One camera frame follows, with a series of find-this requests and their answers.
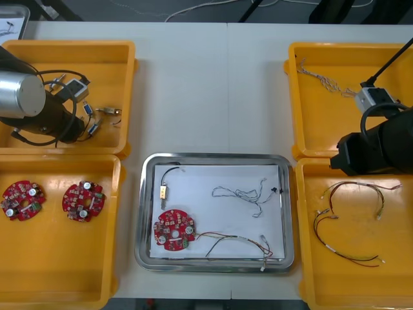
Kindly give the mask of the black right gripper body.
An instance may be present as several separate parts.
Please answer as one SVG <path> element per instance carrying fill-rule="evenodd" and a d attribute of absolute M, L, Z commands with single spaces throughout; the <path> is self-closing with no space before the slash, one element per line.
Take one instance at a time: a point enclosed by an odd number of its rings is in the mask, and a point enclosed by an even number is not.
<path fill-rule="evenodd" d="M 380 129 L 368 130 L 367 139 L 360 132 L 350 133 L 339 140 L 337 149 L 337 169 L 347 176 L 386 173 Z"/>

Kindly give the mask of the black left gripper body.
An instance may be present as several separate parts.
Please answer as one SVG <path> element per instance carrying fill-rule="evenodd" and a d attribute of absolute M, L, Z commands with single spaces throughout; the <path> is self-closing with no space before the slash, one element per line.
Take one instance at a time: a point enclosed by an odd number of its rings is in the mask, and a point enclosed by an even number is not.
<path fill-rule="evenodd" d="M 60 137 L 66 129 L 65 134 L 59 139 L 61 142 L 75 142 L 85 129 L 85 122 L 77 116 L 74 118 L 73 122 L 70 122 L 72 119 L 72 114 L 73 113 L 66 108 L 61 108 L 57 113 L 57 116 L 54 118 L 55 138 Z"/>

